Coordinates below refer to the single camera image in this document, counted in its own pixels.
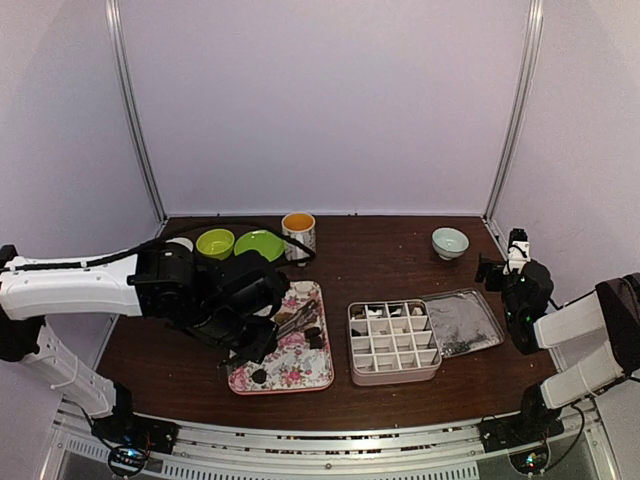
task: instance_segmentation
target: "light blue bowl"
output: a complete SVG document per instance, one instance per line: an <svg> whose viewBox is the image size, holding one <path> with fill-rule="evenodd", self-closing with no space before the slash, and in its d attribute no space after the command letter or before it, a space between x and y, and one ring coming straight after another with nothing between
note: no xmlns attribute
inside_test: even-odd
<svg viewBox="0 0 640 480"><path fill-rule="evenodd" d="M439 228L431 235L431 243L438 256L443 260L458 258L469 248L469 239L455 228Z"/></svg>

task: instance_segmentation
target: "dark brown tabletop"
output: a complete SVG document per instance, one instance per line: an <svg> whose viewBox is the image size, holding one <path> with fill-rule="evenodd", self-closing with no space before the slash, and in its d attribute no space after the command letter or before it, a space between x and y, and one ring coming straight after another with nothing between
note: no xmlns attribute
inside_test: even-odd
<svg viewBox="0 0 640 480"><path fill-rule="evenodd" d="M280 219L252 218L274 228ZM171 231L198 219L172 219ZM467 253L446 262L431 247L438 227L462 230ZM248 229L234 229L242 233ZM201 231L187 235L197 238ZM126 385L138 412L237 427L360 430L431 425L518 410L525 388L555 373L548 353L521 355L509 338L498 347L447 359L428 382L358 387L351 381L347 306L357 301L415 298L477 286L478 254L498 259L479 218L319 217L316 261L288 267L291 280L321 287L329 325L335 380L314 393L238 396L217 365L227 353L212 350L161 320L121 318L98 371ZM504 323L500 296L483 294Z"/></svg>

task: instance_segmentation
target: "patterned mug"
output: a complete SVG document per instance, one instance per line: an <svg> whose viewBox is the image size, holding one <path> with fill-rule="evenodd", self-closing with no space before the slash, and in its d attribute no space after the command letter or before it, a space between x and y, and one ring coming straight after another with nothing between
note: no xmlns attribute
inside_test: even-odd
<svg viewBox="0 0 640 480"><path fill-rule="evenodd" d="M282 219L282 233L298 240L300 243L316 251L316 219L305 212L293 212ZM286 244L284 252L287 260L298 260L308 255L301 249L290 243Z"/></svg>

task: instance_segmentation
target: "white wall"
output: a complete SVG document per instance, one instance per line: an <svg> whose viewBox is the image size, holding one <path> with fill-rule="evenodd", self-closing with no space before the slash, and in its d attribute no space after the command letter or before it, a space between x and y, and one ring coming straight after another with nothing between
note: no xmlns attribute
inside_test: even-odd
<svg viewBox="0 0 640 480"><path fill-rule="evenodd" d="M480 3L124 2L165 208L480 213L529 1Z"/></svg>
<svg viewBox="0 0 640 480"><path fill-rule="evenodd" d="M135 244L156 225L120 99L102 0L0 2L0 244L34 257ZM91 361L105 315L53 321ZM0 365L0 477L36 478L59 397Z"/></svg>
<svg viewBox="0 0 640 480"><path fill-rule="evenodd" d="M547 0L540 58L496 219L524 227L556 301L640 270L640 3ZM579 358L587 342L566 354ZM599 402L624 478L635 479L640 390Z"/></svg>

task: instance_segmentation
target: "lime green bowl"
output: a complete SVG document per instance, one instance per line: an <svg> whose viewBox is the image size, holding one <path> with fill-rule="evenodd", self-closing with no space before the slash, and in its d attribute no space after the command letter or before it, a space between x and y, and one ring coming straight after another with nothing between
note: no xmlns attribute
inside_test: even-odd
<svg viewBox="0 0 640 480"><path fill-rule="evenodd" d="M196 248L205 257L224 260L231 255L235 238L229 230L216 228L200 235L196 242Z"/></svg>
<svg viewBox="0 0 640 480"><path fill-rule="evenodd" d="M268 230L245 233L236 242L233 252L240 255L248 250L257 250L260 255L273 262L284 252L284 240Z"/></svg>

